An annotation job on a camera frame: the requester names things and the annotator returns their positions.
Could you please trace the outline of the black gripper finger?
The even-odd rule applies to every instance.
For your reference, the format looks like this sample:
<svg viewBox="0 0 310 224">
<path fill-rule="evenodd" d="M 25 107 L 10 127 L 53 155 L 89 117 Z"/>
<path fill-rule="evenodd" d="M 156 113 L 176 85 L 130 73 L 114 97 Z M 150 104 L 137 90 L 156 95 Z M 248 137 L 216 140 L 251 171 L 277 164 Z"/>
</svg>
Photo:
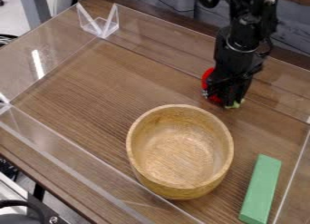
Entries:
<svg viewBox="0 0 310 224">
<path fill-rule="evenodd" d="M 225 107 L 228 109 L 237 109 L 243 102 L 247 92 L 249 91 L 253 80 L 240 80 L 232 84 L 225 98 Z"/>
<path fill-rule="evenodd" d="M 224 86 L 226 85 L 225 79 L 209 77 L 206 79 L 206 97 L 213 101 L 222 101 L 225 99 Z"/>
</svg>

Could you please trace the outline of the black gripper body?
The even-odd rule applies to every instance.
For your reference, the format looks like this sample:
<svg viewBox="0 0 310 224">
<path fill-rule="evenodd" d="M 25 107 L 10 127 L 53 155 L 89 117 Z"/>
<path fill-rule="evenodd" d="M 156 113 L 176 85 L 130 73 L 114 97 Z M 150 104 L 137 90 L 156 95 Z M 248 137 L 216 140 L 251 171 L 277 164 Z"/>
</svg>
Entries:
<svg viewBox="0 0 310 224">
<path fill-rule="evenodd" d="M 263 70 L 264 60 L 269 55 L 269 52 L 257 52 L 261 41 L 255 24 L 237 24 L 222 28 L 216 37 L 214 67 L 241 75 L 247 80 L 253 79 Z"/>
</svg>

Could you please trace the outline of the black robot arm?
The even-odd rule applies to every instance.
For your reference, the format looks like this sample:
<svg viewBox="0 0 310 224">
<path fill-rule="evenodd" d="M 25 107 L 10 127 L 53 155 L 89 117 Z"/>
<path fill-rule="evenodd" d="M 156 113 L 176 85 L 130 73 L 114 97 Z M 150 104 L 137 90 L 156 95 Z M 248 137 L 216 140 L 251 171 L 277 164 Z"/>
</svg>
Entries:
<svg viewBox="0 0 310 224">
<path fill-rule="evenodd" d="M 216 8 L 222 0 L 200 0 Z M 214 62 L 201 77 L 205 98 L 226 109 L 238 108 L 252 87 L 253 77 L 264 70 L 279 28 L 279 0 L 225 0 L 229 26 L 216 37 Z"/>
</svg>

